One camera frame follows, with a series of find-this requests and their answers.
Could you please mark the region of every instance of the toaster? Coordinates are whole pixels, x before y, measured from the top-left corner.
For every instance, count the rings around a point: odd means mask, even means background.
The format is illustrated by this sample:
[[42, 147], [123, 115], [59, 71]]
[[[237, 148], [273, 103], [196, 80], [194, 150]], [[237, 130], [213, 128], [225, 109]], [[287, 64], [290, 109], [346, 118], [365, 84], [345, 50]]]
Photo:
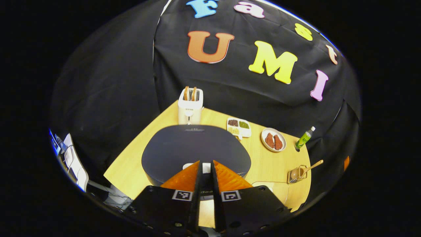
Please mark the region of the toaster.
[[180, 94], [179, 97], [179, 124], [200, 124], [200, 117], [203, 110], [203, 91], [196, 88], [196, 101], [192, 101], [193, 88], [188, 88], [187, 100], [184, 100], [184, 92], [186, 88]]

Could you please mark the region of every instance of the wooden spoon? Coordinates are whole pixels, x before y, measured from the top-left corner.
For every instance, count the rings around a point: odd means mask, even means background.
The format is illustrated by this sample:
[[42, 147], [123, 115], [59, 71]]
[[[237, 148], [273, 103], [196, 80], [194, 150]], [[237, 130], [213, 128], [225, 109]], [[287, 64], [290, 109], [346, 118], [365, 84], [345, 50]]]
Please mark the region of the wooden spoon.
[[306, 169], [300, 169], [300, 177], [302, 177], [305, 173], [307, 173], [307, 171], [311, 170], [312, 168], [323, 164], [323, 160], [319, 160], [316, 164], [310, 166], [309, 168]]

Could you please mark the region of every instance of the white object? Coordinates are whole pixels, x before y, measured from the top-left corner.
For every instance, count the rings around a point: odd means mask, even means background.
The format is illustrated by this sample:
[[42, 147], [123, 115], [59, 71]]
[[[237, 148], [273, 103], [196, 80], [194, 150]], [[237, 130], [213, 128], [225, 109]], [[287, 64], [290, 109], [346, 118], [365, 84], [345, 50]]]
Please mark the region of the white object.
[[[187, 163], [183, 165], [183, 169], [189, 167], [193, 163]], [[210, 163], [202, 163], [202, 173], [209, 174], [211, 172], [211, 164]]]
[[71, 168], [76, 176], [76, 184], [86, 192], [86, 185], [88, 184], [89, 176], [86, 170], [83, 168], [82, 163], [77, 156], [75, 147], [73, 146], [72, 137], [70, 133], [67, 134], [63, 143], [68, 147], [64, 153], [64, 161], [66, 162], [67, 168]]
[[[272, 136], [278, 135], [279, 140], [281, 140], [281, 142], [282, 142], [282, 148], [281, 149], [276, 150], [275, 148], [272, 148], [272, 147], [270, 147], [269, 145], [266, 144], [265, 139], [266, 139], [268, 133], [271, 133]], [[273, 129], [273, 128], [265, 128], [265, 129], [263, 129], [260, 137], [262, 139], [263, 145], [267, 149], [269, 149], [270, 151], [280, 152], [280, 151], [283, 151], [285, 149], [285, 147], [287, 146], [287, 142], [285, 141], [284, 136], [282, 136], [282, 134], [278, 130], [276, 130], [276, 129]]]
[[[238, 127], [236, 127], [236, 126], [232, 126], [232, 125], [229, 125], [228, 124], [228, 121], [230, 121], [230, 120], [237, 120], [238, 121]], [[240, 127], [240, 121], [241, 122], [245, 122], [247, 125], [248, 125], [248, 128], [243, 128], [243, 127]], [[247, 121], [247, 120], [244, 120], [244, 119], [239, 119], [239, 118], [228, 118], [227, 120], [226, 120], [226, 129], [227, 129], [227, 131], [229, 131], [228, 129], [229, 128], [232, 128], [232, 129], [238, 129], [238, 131], [239, 131], [239, 134], [234, 134], [233, 133], [233, 135], [234, 136], [238, 136], [238, 138], [240, 139], [240, 140], [242, 140], [242, 138], [243, 137], [251, 137], [251, 126], [250, 126], [250, 123]]]
[[191, 101], [190, 93], [193, 92], [193, 88], [189, 88], [187, 97], [189, 100], [184, 100], [184, 91], [180, 94], [179, 97], [179, 124], [200, 124], [200, 117], [203, 110], [203, 91], [196, 88], [196, 98], [197, 101]]

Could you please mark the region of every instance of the green food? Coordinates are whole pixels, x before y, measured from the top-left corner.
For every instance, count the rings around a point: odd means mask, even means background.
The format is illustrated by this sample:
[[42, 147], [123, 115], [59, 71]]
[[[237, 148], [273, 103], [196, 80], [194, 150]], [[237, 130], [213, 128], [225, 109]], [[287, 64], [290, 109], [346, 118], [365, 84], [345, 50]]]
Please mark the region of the green food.
[[250, 128], [247, 123], [240, 121], [240, 127], [242, 128]]

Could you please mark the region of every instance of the foam letter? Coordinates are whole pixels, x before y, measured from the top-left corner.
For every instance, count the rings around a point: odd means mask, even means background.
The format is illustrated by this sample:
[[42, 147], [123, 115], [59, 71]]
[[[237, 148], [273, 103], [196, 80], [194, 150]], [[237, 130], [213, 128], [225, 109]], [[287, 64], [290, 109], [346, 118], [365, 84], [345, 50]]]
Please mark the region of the foam letter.
[[219, 39], [219, 42], [216, 53], [207, 54], [203, 52], [203, 45], [205, 43], [205, 39], [211, 35], [209, 32], [190, 31], [187, 35], [190, 37], [189, 47], [187, 49], [189, 57], [194, 61], [204, 63], [217, 63], [222, 61], [228, 51], [230, 40], [234, 39], [233, 35], [217, 33], [215, 36]]
[[329, 80], [328, 76], [320, 70], [316, 70], [317, 73], [317, 82], [314, 86], [314, 89], [310, 92], [310, 96], [315, 98], [318, 101], [322, 101], [322, 93], [325, 88], [326, 81]]
[[186, 3], [186, 5], [192, 6], [193, 9], [196, 11], [195, 18], [210, 16], [216, 13], [216, 10], [211, 10], [209, 8], [217, 8], [218, 4], [216, 4], [215, 1], [218, 0], [208, 0], [206, 3], [205, 1], [206, 0], [193, 0]]
[[330, 57], [330, 59], [331, 59], [331, 61], [335, 64], [335, 65], [338, 65], [338, 62], [336, 61], [336, 59], [335, 59], [335, 56], [337, 56], [336, 55], [336, 53], [335, 53], [335, 51], [333, 51], [333, 48], [332, 47], [330, 47], [329, 45], [327, 45], [327, 44], [325, 44], [326, 45], [326, 47], [328, 48], [328, 50], [329, 50], [329, 57]]
[[297, 34], [301, 35], [304, 39], [308, 41], [313, 40], [312, 32], [298, 23], [295, 23], [295, 32], [297, 32]]
[[272, 45], [263, 41], [256, 41], [254, 44], [257, 46], [256, 59], [254, 59], [252, 65], [248, 66], [248, 69], [252, 72], [262, 74], [264, 72], [264, 62], [268, 76], [271, 76], [279, 68], [279, 72], [275, 74], [275, 79], [285, 84], [290, 84], [291, 72], [294, 63], [298, 60], [297, 56], [290, 52], [284, 52], [276, 58]]
[[257, 18], [264, 18], [263, 8], [252, 3], [239, 2], [238, 5], [234, 6], [234, 9], [242, 13], [250, 14]]

